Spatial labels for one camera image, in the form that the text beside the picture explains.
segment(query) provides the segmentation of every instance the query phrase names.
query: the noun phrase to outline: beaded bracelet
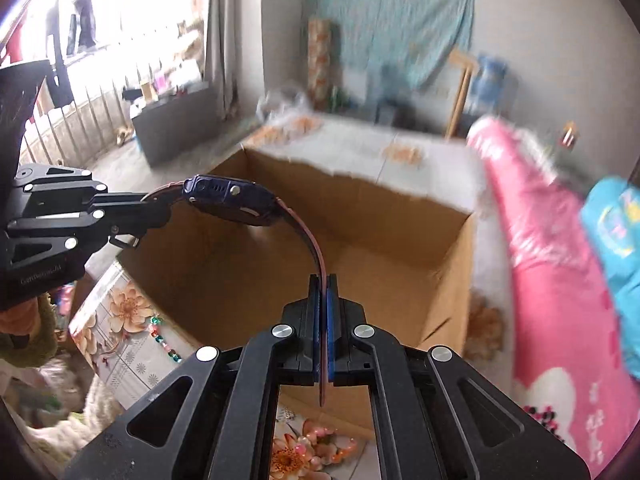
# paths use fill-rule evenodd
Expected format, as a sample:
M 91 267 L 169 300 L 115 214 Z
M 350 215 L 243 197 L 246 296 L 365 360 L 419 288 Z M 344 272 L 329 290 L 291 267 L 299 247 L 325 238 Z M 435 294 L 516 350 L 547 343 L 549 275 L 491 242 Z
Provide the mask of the beaded bracelet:
M 158 327 L 162 325 L 162 323 L 163 321 L 161 317 L 153 316 L 151 318 L 151 323 L 149 323 L 149 326 L 147 327 L 147 329 L 149 330 L 151 337 L 154 338 L 157 342 L 159 342 L 162 345 L 162 348 L 166 350 L 166 352 L 169 354 L 169 357 L 173 359 L 175 362 L 181 363 L 182 358 L 178 355 L 178 352 L 172 349 L 164 340 L 164 337 L 160 335 L 160 332 L 158 332 Z

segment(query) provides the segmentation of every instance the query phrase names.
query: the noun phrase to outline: cream knitted fabric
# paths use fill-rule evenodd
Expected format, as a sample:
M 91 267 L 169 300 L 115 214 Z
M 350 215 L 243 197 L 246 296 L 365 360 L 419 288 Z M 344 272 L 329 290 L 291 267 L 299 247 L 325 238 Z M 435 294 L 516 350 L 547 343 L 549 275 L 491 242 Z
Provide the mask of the cream knitted fabric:
M 98 376 L 94 377 L 86 397 L 83 413 L 71 413 L 52 428 L 35 430 L 24 426 L 22 432 L 28 443 L 43 453 L 45 464 L 60 476 L 65 465 L 84 446 L 107 428 L 122 407 Z

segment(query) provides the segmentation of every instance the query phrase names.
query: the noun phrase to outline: silver screw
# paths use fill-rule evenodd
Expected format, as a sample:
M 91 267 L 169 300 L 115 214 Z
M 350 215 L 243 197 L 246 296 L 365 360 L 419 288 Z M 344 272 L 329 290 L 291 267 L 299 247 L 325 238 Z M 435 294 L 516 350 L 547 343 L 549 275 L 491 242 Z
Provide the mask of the silver screw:
M 353 329 L 353 333 L 355 334 L 356 337 L 359 337 L 361 339 L 367 339 L 373 336 L 376 333 L 376 331 L 373 330 L 372 326 L 358 325 L 356 328 Z
M 203 346 L 196 352 L 196 357 L 198 358 L 198 361 L 208 363 L 218 357 L 218 349 L 213 348 L 213 346 Z
M 447 361 L 451 361 L 453 353 L 446 346 L 436 346 L 436 348 L 431 350 L 431 357 L 436 359 L 436 361 L 446 363 Z
M 289 325 L 276 325 L 273 327 L 273 330 L 271 330 L 271 333 L 274 337 L 284 339 L 293 334 L 293 329 Z
M 65 247 L 69 250 L 73 249 L 76 245 L 78 245 L 77 238 L 67 238 L 65 240 Z

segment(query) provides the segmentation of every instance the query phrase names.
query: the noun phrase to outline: floor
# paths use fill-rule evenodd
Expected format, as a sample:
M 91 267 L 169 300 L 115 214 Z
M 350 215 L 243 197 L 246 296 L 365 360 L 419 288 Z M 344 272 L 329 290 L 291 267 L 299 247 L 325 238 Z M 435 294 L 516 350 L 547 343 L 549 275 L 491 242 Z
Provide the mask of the floor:
M 138 144 L 132 140 L 121 148 L 114 148 L 88 169 L 93 172 L 94 180 L 107 184 L 109 192 L 150 191 L 169 182 L 210 171 L 233 153 L 238 143 L 253 129 L 254 125 L 248 121 L 230 123 L 218 138 L 196 146 L 158 168 L 149 167 Z M 87 272 L 97 280 L 119 252 L 119 248 L 107 244 L 89 259 Z M 330 466 L 326 472 L 335 480 L 381 478 L 376 444 L 363 442 L 356 456 L 343 464 Z

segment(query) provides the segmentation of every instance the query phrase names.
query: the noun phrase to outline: green plush fabric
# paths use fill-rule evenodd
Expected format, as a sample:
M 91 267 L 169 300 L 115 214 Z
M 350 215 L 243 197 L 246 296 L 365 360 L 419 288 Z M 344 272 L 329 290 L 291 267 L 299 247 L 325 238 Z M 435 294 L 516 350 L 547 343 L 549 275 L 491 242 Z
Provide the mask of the green plush fabric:
M 58 350 L 56 316 L 48 294 L 38 297 L 40 332 L 26 348 L 16 350 L 8 334 L 0 334 L 0 359 L 17 368 L 37 368 L 51 359 Z

